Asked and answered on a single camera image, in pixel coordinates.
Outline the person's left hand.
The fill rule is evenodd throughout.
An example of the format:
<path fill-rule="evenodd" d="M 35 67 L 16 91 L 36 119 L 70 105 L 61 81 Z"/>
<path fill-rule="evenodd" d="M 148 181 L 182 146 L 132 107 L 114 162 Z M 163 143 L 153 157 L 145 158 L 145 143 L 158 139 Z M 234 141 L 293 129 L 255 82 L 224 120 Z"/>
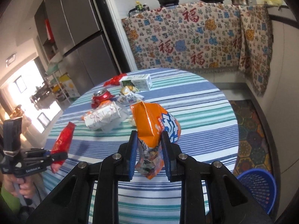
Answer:
<path fill-rule="evenodd" d="M 24 198 L 31 199 L 36 192 L 32 176 L 16 178 L 14 175 L 4 175 L 3 185 L 6 191 L 15 197 L 20 194 Z"/>

